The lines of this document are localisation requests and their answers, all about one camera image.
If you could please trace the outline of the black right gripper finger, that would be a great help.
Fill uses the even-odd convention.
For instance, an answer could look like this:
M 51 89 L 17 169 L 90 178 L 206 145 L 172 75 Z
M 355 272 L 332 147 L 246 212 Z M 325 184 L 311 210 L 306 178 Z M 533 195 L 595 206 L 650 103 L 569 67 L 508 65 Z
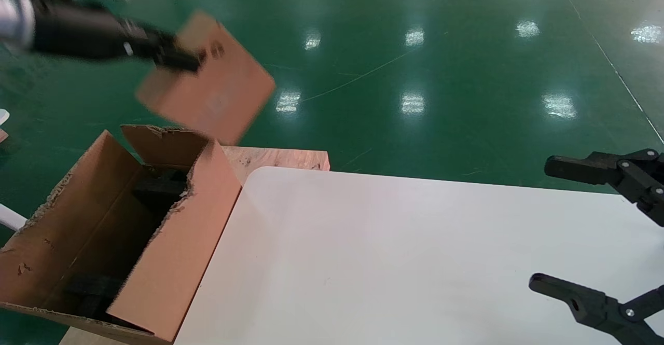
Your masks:
M 645 321 L 663 310 L 663 286 L 626 303 L 606 293 L 543 273 L 529 280 L 533 292 L 567 304 L 578 324 L 612 336 L 621 344 L 662 344 L 663 338 Z
M 663 158 L 654 149 L 626 155 L 593 151 L 580 160 L 550 156 L 545 174 L 563 180 L 610 186 L 660 227 L 663 226 Z

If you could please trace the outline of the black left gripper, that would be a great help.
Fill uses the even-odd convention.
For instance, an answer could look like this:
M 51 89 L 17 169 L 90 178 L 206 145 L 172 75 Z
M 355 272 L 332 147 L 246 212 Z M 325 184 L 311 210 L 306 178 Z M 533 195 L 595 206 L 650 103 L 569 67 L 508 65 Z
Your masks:
M 180 49 L 175 37 L 150 24 L 119 19 L 100 6 L 66 0 L 30 0 L 35 17 L 31 49 L 49 55 L 85 60 L 126 56 L 125 43 L 136 45 L 136 56 L 157 67 L 196 73 L 201 59 Z

